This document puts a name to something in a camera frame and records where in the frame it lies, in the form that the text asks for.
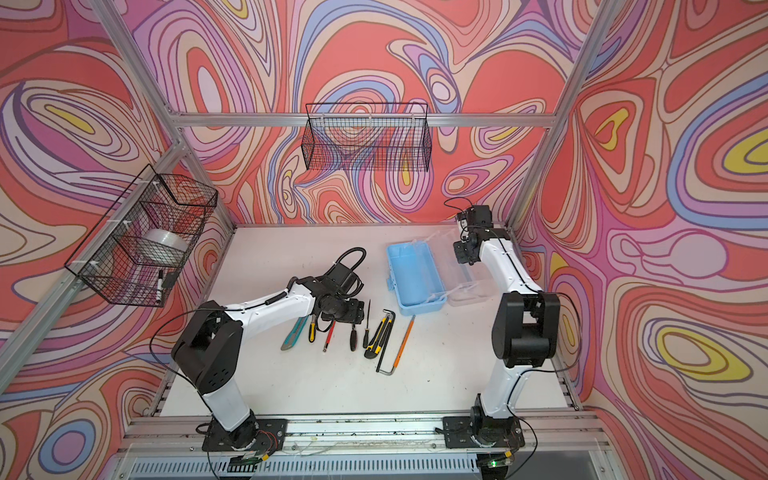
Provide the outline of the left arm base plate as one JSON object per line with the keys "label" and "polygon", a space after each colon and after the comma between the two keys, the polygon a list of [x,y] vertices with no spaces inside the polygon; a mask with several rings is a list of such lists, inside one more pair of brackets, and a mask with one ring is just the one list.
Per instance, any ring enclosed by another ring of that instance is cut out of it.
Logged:
{"label": "left arm base plate", "polygon": [[283,448],[288,427],[284,418],[247,419],[232,432],[212,418],[204,433],[204,452],[256,452],[273,454]]}

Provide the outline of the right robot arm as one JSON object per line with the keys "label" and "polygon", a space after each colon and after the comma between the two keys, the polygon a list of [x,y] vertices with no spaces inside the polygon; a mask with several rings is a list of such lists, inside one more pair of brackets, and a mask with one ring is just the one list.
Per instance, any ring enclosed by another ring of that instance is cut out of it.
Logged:
{"label": "right robot arm", "polygon": [[497,362],[483,392],[476,397],[469,425],[445,428],[444,436],[466,435],[481,448],[523,444],[516,406],[528,376],[542,373],[556,353],[561,302],[528,274],[507,230],[494,226],[491,209],[471,205],[456,215],[457,262],[482,263],[501,291],[491,329]]}

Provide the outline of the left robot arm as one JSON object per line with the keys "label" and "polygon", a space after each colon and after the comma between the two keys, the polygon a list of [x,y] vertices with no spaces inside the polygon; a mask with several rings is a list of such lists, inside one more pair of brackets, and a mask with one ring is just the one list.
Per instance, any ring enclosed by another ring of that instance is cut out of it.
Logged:
{"label": "left robot arm", "polygon": [[171,349],[172,372],[187,381],[211,414],[206,434],[215,440],[206,449],[246,451],[261,435],[279,448],[248,406],[235,380],[243,344],[289,320],[307,318],[331,326],[357,326],[364,320],[364,288],[357,268],[366,259],[363,247],[342,253],[319,276],[292,277],[287,286],[255,300],[221,305],[213,300],[184,312],[189,322]]}

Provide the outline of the blue plastic tool box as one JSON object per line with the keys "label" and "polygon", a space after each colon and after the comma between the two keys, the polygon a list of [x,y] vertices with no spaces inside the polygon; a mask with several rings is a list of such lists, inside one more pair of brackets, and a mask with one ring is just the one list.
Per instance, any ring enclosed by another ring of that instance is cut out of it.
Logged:
{"label": "blue plastic tool box", "polygon": [[451,229],[386,247],[388,289],[395,293],[400,313],[425,315],[444,306],[463,307],[483,303],[499,292],[489,270],[482,264],[460,264]]}

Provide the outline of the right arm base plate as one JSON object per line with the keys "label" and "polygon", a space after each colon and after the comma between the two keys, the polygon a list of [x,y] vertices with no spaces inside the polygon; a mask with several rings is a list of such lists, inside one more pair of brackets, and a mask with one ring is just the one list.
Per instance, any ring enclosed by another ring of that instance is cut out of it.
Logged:
{"label": "right arm base plate", "polygon": [[513,417],[446,416],[442,418],[442,426],[435,431],[443,436],[448,449],[504,448],[516,452],[526,445],[520,422]]}

